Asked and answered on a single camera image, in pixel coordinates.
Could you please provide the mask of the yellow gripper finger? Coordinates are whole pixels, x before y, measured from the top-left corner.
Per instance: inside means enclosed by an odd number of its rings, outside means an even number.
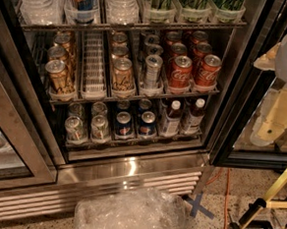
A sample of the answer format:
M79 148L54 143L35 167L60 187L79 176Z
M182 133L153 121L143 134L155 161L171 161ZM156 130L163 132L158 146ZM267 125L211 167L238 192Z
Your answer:
M279 45L280 43L276 43L265 54L258 57L254 62L254 66L262 71L273 71L275 69L275 57L277 56Z

